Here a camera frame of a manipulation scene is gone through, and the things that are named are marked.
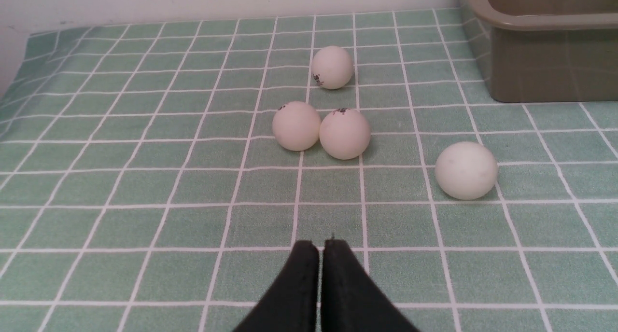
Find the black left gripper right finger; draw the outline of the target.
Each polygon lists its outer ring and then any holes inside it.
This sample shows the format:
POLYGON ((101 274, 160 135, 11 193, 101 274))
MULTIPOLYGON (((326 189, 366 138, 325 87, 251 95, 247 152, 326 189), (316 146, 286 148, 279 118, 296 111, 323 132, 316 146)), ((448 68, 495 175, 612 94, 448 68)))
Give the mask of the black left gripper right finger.
POLYGON ((417 332, 369 277, 343 239, 324 243, 323 332, 417 332))

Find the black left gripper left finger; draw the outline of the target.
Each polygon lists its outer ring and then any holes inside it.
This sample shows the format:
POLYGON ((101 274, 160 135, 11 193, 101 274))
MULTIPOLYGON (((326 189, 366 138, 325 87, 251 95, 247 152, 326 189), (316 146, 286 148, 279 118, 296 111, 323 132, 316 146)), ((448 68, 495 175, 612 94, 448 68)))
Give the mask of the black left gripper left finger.
POLYGON ((315 331, 319 263, 311 241, 296 241, 276 279, 234 331, 315 331))

